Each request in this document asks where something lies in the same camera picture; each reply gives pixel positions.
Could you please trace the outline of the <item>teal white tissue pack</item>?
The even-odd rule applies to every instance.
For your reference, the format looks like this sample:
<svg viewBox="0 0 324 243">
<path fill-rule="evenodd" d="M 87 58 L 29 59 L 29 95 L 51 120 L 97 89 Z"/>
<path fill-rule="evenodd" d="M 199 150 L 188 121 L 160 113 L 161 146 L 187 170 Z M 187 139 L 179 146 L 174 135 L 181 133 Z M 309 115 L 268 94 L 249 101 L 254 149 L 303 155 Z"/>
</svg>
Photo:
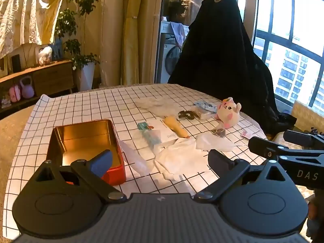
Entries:
<svg viewBox="0 0 324 243">
<path fill-rule="evenodd" d="M 172 145 L 178 136 L 163 122 L 161 118 L 150 118 L 137 124 L 142 136 L 152 149 Z"/>
</svg>

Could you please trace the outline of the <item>dark green scrunchie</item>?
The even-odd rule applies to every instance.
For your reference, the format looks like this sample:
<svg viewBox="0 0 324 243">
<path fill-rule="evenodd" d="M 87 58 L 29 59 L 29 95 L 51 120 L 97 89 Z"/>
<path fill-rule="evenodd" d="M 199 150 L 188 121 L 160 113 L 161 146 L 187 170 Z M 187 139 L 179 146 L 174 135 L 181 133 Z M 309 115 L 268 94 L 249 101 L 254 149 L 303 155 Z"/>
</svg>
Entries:
<svg viewBox="0 0 324 243">
<path fill-rule="evenodd" d="M 191 111 L 191 110 L 183 110 L 178 113 L 178 118 L 194 120 L 195 118 L 198 117 L 199 117 L 198 114 L 195 111 Z"/>
</svg>

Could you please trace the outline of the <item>white mesh gauze cloth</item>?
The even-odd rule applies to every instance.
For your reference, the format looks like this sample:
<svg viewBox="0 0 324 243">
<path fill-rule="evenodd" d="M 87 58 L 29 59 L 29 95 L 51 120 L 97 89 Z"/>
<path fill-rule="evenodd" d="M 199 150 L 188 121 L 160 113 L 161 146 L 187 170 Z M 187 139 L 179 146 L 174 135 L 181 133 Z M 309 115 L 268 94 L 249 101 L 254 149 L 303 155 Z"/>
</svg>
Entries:
<svg viewBox="0 0 324 243">
<path fill-rule="evenodd" d="M 184 111 L 184 108 L 175 103 L 172 99 L 167 98 L 155 98 L 155 97 L 146 97 L 136 99 L 134 101 L 138 108 L 144 109 L 151 112 L 158 117 L 178 117 L 178 114 L 181 111 Z"/>
</svg>

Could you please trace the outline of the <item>pink white plush toy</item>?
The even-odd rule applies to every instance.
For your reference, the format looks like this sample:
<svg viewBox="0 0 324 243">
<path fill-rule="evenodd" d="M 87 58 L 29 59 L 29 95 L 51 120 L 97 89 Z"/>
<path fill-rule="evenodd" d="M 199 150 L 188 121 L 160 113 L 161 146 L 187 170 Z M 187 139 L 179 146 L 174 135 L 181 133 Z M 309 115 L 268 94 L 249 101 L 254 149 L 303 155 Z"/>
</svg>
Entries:
<svg viewBox="0 0 324 243">
<path fill-rule="evenodd" d="M 217 108 L 215 119 L 220 121 L 224 128 L 231 128 L 239 122 L 241 108 L 241 104 L 236 104 L 232 97 L 224 99 Z"/>
</svg>

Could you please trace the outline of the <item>clear plastic bag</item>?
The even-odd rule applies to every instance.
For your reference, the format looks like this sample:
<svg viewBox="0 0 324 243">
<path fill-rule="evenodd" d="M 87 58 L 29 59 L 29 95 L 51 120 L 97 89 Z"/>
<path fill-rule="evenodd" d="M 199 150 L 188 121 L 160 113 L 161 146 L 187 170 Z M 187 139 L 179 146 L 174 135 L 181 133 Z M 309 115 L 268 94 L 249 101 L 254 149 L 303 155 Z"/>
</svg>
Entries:
<svg viewBox="0 0 324 243">
<path fill-rule="evenodd" d="M 130 148 L 125 142 L 118 140 L 119 146 L 125 154 L 125 158 L 131 163 L 131 167 L 141 176 L 150 174 L 153 167 L 142 158 L 136 151 Z"/>
</svg>

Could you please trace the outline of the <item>pyramid tea bag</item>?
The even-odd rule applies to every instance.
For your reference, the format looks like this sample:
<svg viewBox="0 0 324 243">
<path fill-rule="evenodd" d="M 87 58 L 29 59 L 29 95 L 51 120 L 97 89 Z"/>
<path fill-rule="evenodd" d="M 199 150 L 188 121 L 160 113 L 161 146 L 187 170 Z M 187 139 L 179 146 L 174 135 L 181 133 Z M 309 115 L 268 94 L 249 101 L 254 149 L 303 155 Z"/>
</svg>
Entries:
<svg viewBox="0 0 324 243">
<path fill-rule="evenodd" d="M 226 136 L 226 128 L 224 127 L 223 124 L 218 124 L 216 127 L 214 127 L 211 130 L 211 133 L 220 138 L 224 138 Z"/>
</svg>

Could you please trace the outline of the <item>yellow rubber chicken toy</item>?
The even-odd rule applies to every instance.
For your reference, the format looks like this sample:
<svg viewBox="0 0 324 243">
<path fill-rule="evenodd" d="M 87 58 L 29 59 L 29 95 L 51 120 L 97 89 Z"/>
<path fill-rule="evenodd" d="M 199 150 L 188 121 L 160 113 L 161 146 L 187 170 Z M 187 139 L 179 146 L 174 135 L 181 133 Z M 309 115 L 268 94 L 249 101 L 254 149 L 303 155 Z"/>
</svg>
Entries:
<svg viewBox="0 0 324 243">
<path fill-rule="evenodd" d="M 181 124 L 178 122 L 178 120 L 173 116 L 168 116 L 165 119 L 163 119 L 163 122 L 174 131 L 178 137 L 180 138 L 189 138 L 189 134 L 186 129 L 182 128 Z"/>
</svg>

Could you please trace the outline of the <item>cotton swab bag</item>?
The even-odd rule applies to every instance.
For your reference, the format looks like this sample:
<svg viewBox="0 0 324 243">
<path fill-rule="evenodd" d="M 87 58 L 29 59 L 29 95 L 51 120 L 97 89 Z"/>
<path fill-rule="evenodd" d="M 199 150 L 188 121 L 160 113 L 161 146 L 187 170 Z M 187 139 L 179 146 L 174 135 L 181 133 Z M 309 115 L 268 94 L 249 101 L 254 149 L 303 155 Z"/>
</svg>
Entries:
<svg viewBox="0 0 324 243">
<path fill-rule="evenodd" d="M 195 113 L 195 115 L 199 118 L 199 120 L 208 120 L 214 117 L 215 113 L 205 110 L 199 106 L 192 106 L 191 111 Z"/>
</svg>

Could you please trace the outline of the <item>white towel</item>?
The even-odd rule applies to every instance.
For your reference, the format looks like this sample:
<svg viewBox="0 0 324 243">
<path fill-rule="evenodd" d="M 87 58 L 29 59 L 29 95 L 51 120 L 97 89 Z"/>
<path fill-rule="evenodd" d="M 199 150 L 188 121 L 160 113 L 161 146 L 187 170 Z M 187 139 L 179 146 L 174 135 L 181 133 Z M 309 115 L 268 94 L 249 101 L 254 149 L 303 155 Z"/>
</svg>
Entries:
<svg viewBox="0 0 324 243">
<path fill-rule="evenodd" d="M 180 138 L 161 150 L 155 157 L 154 164 L 166 180 L 179 182 L 185 177 L 207 171 L 206 155 L 206 151 L 196 148 L 194 138 Z"/>
</svg>

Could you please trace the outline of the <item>potted green plant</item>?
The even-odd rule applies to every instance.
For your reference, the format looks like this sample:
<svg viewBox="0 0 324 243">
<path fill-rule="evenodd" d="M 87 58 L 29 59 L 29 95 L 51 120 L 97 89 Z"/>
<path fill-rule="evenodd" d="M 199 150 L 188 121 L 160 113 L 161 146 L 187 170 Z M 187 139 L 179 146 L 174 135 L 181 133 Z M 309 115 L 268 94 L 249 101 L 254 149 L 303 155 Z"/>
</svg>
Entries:
<svg viewBox="0 0 324 243">
<path fill-rule="evenodd" d="M 98 0 L 64 0 L 55 26 L 55 36 L 63 41 L 64 53 L 72 61 L 79 91 L 92 89 L 98 56 L 86 50 L 86 21 Z"/>
</svg>

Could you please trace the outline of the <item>black draped cloth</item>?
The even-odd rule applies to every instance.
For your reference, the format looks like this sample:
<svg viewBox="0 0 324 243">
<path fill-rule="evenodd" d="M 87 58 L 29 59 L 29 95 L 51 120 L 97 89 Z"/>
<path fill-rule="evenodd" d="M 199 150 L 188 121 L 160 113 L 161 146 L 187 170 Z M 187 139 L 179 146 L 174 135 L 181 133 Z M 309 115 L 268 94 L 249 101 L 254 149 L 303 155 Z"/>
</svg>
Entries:
<svg viewBox="0 0 324 243">
<path fill-rule="evenodd" d="M 254 53 L 236 0 L 202 1 L 168 82 L 219 100 L 233 98 L 267 134 L 296 123 L 277 109 L 272 75 Z"/>
</svg>

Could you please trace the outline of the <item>blue white wet wipe pack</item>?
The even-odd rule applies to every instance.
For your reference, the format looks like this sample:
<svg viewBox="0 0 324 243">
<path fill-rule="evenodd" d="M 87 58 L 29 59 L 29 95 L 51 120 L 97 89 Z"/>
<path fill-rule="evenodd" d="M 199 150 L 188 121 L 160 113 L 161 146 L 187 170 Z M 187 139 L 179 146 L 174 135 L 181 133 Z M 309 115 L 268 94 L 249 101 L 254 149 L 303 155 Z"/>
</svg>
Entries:
<svg viewBox="0 0 324 243">
<path fill-rule="evenodd" d="M 194 105 L 206 110 L 206 111 L 209 111 L 209 112 L 212 112 L 212 113 L 216 113 L 217 112 L 217 106 L 212 104 L 212 103 L 208 103 L 204 100 L 197 100 L 194 102 Z"/>
</svg>

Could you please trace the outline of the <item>white lace hanging cloth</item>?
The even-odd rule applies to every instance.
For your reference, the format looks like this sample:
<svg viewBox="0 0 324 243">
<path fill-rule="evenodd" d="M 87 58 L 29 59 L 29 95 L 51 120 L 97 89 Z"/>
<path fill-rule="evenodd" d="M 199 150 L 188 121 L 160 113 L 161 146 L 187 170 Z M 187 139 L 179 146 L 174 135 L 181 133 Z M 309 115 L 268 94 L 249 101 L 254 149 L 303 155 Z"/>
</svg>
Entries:
<svg viewBox="0 0 324 243">
<path fill-rule="evenodd" d="M 26 43 L 37 45 L 53 43 L 62 1 L 1 1 L 1 57 Z"/>
</svg>

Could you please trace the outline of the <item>white black grid tablecloth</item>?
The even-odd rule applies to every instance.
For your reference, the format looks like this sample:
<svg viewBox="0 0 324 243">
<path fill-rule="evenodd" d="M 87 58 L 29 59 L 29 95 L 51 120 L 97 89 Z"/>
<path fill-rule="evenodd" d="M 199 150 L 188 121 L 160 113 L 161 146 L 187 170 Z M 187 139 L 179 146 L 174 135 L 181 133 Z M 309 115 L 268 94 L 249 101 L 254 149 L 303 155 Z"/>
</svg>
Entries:
<svg viewBox="0 0 324 243">
<path fill-rule="evenodd" d="M 138 152 L 149 163 L 154 162 L 154 154 L 146 140 L 142 138 L 137 124 L 149 118 L 157 118 L 151 112 L 139 108 L 135 101 L 144 97 L 170 99 L 181 110 L 188 110 L 197 100 L 205 100 L 217 105 L 220 100 L 205 93 L 176 86 L 175 84 L 147 84 L 138 86 L 117 87 L 115 89 L 93 90 L 85 93 L 75 93 L 62 97 L 50 98 L 43 95 L 35 106 L 18 111 L 4 120 L 13 124 L 8 126 L 15 129 L 18 141 L 13 141 L 13 159 L 8 177 L 4 177 L 7 187 L 3 190 L 4 203 L 1 207 L 2 224 L 1 236 L 15 239 L 19 235 L 13 220 L 13 202 L 34 174 L 39 165 L 46 159 L 50 135 L 56 126 L 80 122 L 110 119 L 115 127 L 117 136 L 131 149 Z M 226 138 L 236 146 L 224 154 L 229 159 L 244 159 L 252 165 L 261 165 L 265 159 L 250 152 L 248 141 L 241 137 L 246 130 L 258 137 L 266 138 L 264 132 L 250 122 L 243 113 L 239 123 L 226 130 Z M 193 121 L 181 119 L 180 123 L 190 137 L 196 137 L 214 129 L 217 122 L 214 118 Z M 131 166 L 134 161 L 123 154 L 126 170 L 126 182 L 116 186 L 127 196 L 132 192 L 144 193 L 191 193 L 202 190 L 208 184 L 217 180 L 218 176 L 212 170 L 192 172 L 183 175 L 179 182 L 165 180 L 163 175 L 153 166 L 150 174 L 141 176 Z"/>
</svg>

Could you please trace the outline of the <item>red white small sachet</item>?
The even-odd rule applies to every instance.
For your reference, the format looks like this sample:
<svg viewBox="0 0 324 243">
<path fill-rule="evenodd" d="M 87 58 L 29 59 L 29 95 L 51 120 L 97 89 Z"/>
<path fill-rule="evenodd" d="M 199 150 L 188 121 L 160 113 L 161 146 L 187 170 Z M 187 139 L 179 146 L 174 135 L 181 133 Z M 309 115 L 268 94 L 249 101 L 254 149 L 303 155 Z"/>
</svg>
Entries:
<svg viewBox="0 0 324 243">
<path fill-rule="evenodd" d="M 253 132 L 249 129 L 243 129 L 241 137 L 247 140 L 250 140 L 253 137 Z"/>
</svg>

